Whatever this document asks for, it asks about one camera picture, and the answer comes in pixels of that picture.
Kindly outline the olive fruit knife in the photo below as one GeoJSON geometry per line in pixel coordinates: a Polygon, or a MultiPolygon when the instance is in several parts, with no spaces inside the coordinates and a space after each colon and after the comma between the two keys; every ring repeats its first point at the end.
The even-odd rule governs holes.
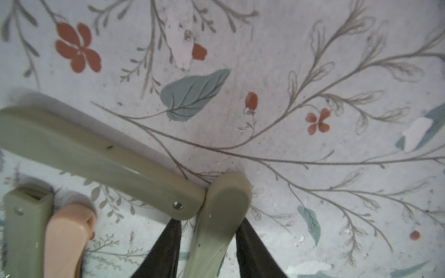
{"type": "Polygon", "coordinates": [[[32,107],[1,110],[1,148],[109,186],[175,220],[195,216],[205,190],[175,172],[66,119],[32,107]]]}
{"type": "Polygon", "coordinates": [[[185,267],[186,278],[215,278],[252,200],[249,180],[224,173],[208,188],[185,267]]]}
{"type": "Polygon", "coordinates": [[[8,192],[3,201],[5,276],[43,277],[45,231],[53,213],[53,192],[22,186],[8,192]]]}

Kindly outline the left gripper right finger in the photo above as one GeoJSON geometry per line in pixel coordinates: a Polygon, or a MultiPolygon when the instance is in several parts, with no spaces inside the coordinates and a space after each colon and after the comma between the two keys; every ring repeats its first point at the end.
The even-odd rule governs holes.
{"type": "Polygon", "coordinates": [[[235,237],[241,278],[287,278],[248,219],[242,221],[235,237]]]}

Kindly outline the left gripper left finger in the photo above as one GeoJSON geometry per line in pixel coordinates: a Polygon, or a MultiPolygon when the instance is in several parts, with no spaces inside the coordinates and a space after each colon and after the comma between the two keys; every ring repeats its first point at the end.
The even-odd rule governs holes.
{"type": "Polygon", "coordinates": [[[181,235],[181,222],[171,219],[131,278],[175,278],[181,235]]]}

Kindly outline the pink fruit knife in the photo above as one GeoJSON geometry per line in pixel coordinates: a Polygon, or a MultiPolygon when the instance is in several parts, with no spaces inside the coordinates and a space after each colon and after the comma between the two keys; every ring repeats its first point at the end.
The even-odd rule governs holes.
{"type": "Polygon", "coordinates": [[[92,209],[77,203],[52,215],[45,233],[45,278],[81,277],[82,258],[94,234],[96,220],[92,209]]]}

